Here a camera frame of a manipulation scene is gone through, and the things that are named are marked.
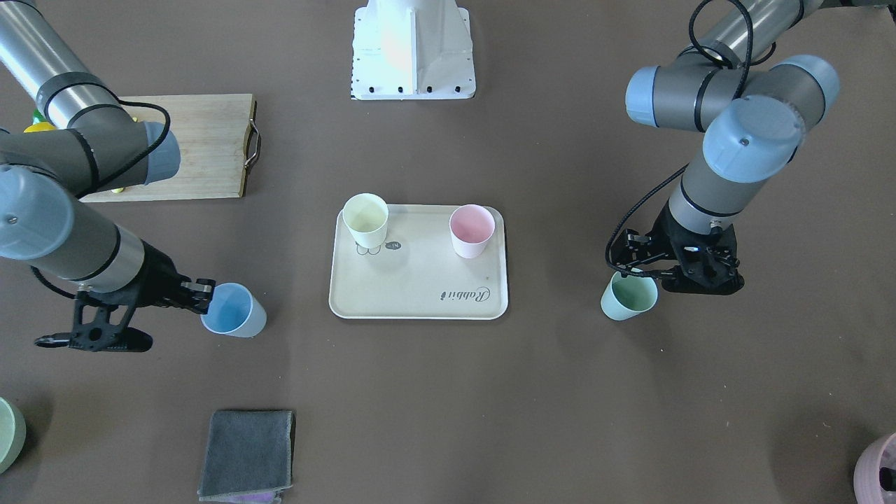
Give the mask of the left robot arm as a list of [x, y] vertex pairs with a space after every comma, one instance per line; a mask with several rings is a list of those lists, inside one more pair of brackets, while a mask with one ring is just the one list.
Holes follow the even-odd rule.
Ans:
[[625, 92], [627, 114], [648, 127], [695, 131], [703, 144], [670, 176], [676, 182], [652, 229], [617, 224], [605, 248], [625, 277], [667, 291], [728, 295], [743, 286], [734, 223], [825, 118], [841, 82], [831, 64], [794, 55], [755, 71], [776, 39], [822, 8], [820, 1], [736, 1], [732, 13], [669, 66], [640, 68]]

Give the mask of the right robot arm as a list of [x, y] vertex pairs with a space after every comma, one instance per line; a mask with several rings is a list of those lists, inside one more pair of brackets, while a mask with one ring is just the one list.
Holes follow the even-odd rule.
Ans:
[[32, 1], [2, 3], [2, 63], [53, 125], [2, 133], [2, 256], [77, 285], [96, 306], [205, 313], [214, 281], [83, 203], [86, 195], [166, 181], [181, 150], [170, 121], [137, 122]]

